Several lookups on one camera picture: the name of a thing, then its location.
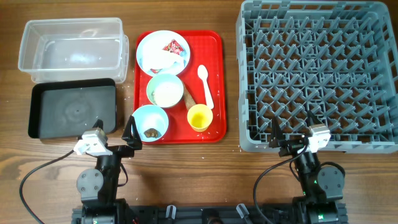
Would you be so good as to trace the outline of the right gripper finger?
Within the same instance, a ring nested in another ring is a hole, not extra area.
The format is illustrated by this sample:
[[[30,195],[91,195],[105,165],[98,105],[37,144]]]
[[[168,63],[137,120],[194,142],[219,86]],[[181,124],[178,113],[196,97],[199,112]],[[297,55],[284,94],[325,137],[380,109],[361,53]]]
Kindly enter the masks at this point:
[[[272,130],[271,130],[271,141],[269,147],[277,148],[281,147],[285,141],[284,134],[279,126],[279,122],[276,117],[272,118]]]
[[[320,120],[312,113],[311,110],[307,111],[307,125],[313,126],[320,124]]]

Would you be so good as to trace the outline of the brown food scrap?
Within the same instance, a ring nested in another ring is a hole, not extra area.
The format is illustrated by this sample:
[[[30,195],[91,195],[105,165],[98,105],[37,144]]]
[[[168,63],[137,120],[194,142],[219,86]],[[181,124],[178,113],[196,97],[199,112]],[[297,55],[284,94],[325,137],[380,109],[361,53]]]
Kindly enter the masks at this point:
[[[144,135],[146,138],[159,138],[161,137],[161,133],[155,128],[149,128],[144,131]]]

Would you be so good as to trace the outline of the small light blue bowl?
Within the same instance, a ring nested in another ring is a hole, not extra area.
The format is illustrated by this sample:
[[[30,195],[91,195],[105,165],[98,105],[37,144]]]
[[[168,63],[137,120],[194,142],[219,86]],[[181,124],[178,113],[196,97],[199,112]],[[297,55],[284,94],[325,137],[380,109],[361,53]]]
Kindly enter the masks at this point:
[[[138,133],[142,142],[155,142],[160,140],[166,134],[169,127],[169,117],[167,113],[159,106],[144,105],[133,112],[136,121]],[[161,133],[159,138],[146,138],[144,131],[149,128],[155,128]]]

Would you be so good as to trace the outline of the pile of white rice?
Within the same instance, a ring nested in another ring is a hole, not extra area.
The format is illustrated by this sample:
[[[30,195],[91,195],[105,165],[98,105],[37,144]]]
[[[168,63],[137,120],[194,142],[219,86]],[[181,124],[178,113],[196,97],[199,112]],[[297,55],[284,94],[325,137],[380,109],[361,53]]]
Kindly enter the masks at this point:
[[[174,83],[161,83],[154,91],[154,101],[159,106],[176,104],[180,95],[179,88]]]

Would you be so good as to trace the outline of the mint green bowl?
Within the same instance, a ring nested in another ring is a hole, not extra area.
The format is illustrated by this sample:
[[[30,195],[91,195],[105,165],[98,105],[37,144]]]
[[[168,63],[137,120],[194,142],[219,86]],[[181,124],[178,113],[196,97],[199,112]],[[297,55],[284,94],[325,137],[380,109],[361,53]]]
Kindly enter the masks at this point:
[[[146,87],[148,100],[161,108],[175,106],[183,96],[184,86],[175,75],[157,75],[152,77]]]

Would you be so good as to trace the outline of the yellow plastic cup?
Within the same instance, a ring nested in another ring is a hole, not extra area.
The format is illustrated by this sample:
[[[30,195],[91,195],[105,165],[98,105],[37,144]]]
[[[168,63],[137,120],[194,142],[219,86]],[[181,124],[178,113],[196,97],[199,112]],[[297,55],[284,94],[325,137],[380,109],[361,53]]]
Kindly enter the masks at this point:
[[[196,104],[188,110],[187,121],[194,131],[204,132],[213,121],[213,112],[207,105]]]

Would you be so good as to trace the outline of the white napkin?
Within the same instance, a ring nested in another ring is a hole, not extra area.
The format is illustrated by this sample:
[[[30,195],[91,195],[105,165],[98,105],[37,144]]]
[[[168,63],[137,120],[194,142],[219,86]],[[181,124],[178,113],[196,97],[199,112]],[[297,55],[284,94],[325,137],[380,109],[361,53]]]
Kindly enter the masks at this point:
[[[182,54],[185,52],[185,50],[180,55],[177,55],[163,50],[165,46],[146,46],[144,48],[142,67],[145,71],[151,70],[154,73],[158,73],[159,70],[169,68],[175,63],[180,65],[184,63],[184,57]]]

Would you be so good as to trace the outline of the large light blue plate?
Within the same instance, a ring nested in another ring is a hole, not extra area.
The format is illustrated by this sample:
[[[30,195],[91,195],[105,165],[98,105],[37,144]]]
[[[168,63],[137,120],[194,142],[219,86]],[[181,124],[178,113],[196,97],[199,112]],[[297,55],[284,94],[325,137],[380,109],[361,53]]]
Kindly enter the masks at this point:
[[[143,72],[156,75],[179,75],[190,61],[188,42],[180,34],[170,30],[158,30],[147,34],[138,44],[136,60]]]

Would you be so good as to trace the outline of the white plastic spoon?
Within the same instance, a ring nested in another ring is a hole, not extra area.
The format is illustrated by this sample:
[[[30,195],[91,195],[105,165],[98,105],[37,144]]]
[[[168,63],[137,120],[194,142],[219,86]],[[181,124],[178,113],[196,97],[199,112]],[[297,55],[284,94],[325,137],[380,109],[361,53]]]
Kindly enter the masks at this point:
[[[210,92],[210,88],[209,88],[208,80],[207,80],[208,79],[208,70],[206,69],[206,67],[204,65],[199,65],[197,72],[198,72],[198,77],[203,82],[206,105],[207,105],[207,107],[209,107],[209,109],[212,110],[214,108],[214,102],[213,102],[213,99],[211,96],[211,92]]]

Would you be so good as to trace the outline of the red snack wrapper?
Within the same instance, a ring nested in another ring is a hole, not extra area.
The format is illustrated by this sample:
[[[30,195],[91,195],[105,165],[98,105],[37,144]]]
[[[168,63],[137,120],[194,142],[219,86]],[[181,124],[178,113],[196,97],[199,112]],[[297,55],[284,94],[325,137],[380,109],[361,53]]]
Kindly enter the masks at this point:
[[[163,50],[180,55],[184,51],[184,48],[175,39],[172,39],[171,42],[163,48]]]

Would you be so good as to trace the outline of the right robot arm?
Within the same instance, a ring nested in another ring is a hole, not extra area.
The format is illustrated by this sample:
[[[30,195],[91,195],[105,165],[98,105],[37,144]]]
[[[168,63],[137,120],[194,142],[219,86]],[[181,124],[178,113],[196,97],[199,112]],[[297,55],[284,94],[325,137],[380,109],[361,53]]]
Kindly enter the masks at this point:
[[[297,223],[348,223],[346,205],[340,203],[345,186],[345,170],[334,162],[321,163],[318,150],[329,143],[331,132],[312,112],[307,113],[308,135],[286,139],[277,117],[272,119],[269,146],[279,156],[290,156],[303,196],[295,197],[292,208]]]

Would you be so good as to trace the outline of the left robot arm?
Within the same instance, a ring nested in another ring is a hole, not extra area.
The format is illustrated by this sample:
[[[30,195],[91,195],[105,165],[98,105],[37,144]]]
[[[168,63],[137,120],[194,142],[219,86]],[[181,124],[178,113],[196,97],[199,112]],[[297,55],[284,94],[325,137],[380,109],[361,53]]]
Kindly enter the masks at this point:
[[[85,131],[74,147],[78,155],[96,158],[93,169],[84,170],[77,178],[76,187],[81,195],[82,209],[72,213],[72,223],[139,223],[138,216],[126,200],[117,199],[120,172],[126,169],[121,160],[134,157],[142,149],[142,141],[133,116],[129,117],[122,135],[123,145],[110,146],[103,131],[103,121]]]

